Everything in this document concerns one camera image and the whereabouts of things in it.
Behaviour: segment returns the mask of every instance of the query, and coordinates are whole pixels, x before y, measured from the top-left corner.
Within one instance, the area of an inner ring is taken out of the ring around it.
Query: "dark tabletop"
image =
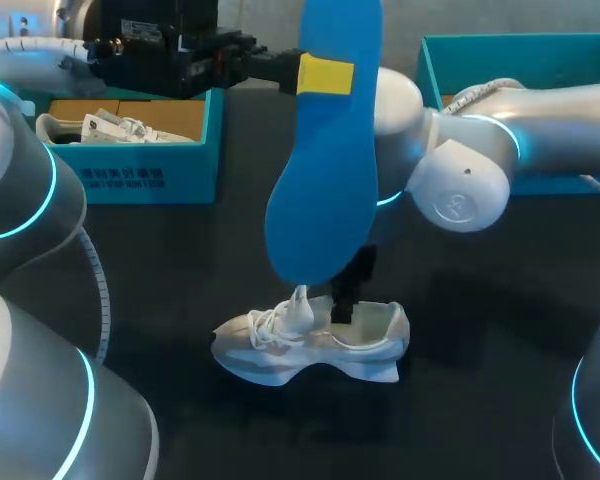
[[[263,218],[294,105],[243,89],[226,109],[217,204],[91,207],[86,222],[113,302],[107,365],[156,412],[158,480],[552,478],[552,414],[600,324],[600,198],[516,198],[472,235],[407,205],[364,290],[401,302],[411,320],[400,383],[318,366],[259,387],[217,366],[209,337],[293,289],[269,266]],[[92,281],[72,244],[0,292],[95,352]]]

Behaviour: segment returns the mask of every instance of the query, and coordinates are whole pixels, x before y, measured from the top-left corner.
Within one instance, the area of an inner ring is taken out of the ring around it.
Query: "gray wall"
[[[220,22],[271,49],[296,46],[304,0],[220,0]],[[424,35],[600,32],[600,0],[384,0],[384,65],[415,72]]]

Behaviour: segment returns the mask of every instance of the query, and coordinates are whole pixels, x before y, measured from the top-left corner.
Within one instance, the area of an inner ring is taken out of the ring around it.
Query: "white sneaker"
[[[118,143],[192,143],[193,140],[168,132],[160,132],[133,118],[120,118],[103,110],[95,115],[86,115],[82,122],[83,143],[94,143],[86,139],[105,135]]]
[[[58,120],[43,113],[36,120],[36,136],[47,145],[82,142],[82,122]]]
[[[190,138],[160,132],[133,118],[120,118],[104,109],[86,115],[83,121],[59,120],[42,114],[36,120],[41,142],[55,144],[103,143],[192,143]]]
[[[330,297],[307,299],[300,286],[273,310],[253,310],[217,328],[211,352],[225,369],[260,385],[284,385],[317,363],[360,380],[397,382],[396,362],[409,344],[402,307],[360,302],[351,325],[336,325],[332,306]]]

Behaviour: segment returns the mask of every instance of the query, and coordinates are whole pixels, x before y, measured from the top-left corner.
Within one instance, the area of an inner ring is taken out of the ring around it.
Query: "box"
[[[464,88],[515,78],[533,89],[600,83],[600,33],[427,36],[416,84],[442,110]],[[579,177],[518,177],[514,195],[597,193]]]
[[[197,143],[53,145],[80,177],[89,204],[213,203],[222,135],[223,92],[213,89],[192,100],[170,100],[119,89],[97,99],[51,98],[20,92],[63,120],[83,120],[99,108],[131,117],[157,130]]]

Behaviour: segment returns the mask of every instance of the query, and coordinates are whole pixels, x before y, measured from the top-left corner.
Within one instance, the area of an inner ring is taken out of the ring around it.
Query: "black machine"
[[[269,52],[240,30],[218,28],[218,0],[97,0],[85,38],[92,71],[112,87],[171,98],[230,88],[248,78],[295,94],[302,52]]]

